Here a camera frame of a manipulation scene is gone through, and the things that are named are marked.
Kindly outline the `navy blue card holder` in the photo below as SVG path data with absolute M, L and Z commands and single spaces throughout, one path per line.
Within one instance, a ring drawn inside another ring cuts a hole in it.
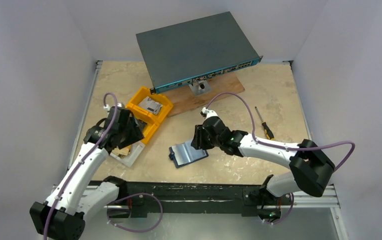
M 169 147 L 169 159 L 177 169 L 209 157 L 206 150 L 195 149 L 191 143 L 192 140 L 187 140 Z

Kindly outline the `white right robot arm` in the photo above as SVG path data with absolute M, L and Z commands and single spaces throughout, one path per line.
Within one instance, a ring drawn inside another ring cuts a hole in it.
M 230 130 L 217 116 L 195 126 L 191 146 L 197 150 L 219 148 L 227 155 L 262 159 L 289 169 L 263 184 L 259 196 L 267 204 L 298 191 L 321 197 L 335 171 L 334 163 L 323 151 L 312 149 L 317 146 L 311 140 L 292 144 L 254 138 L 246 131 Z

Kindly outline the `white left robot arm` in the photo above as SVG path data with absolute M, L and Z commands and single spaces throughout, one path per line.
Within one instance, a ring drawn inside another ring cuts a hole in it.
M 37 233 L 45 239 L 79 239 L 89 213 L 88 208 L 80 210 L 79 203 L 96 170 L 112 150 L 130 146 L 143 138 L 131 109 L 110 107 L 108 116 L 86 132 L 76 160 L 56 189 L 43 203 L 32 204 L 30 215 Z

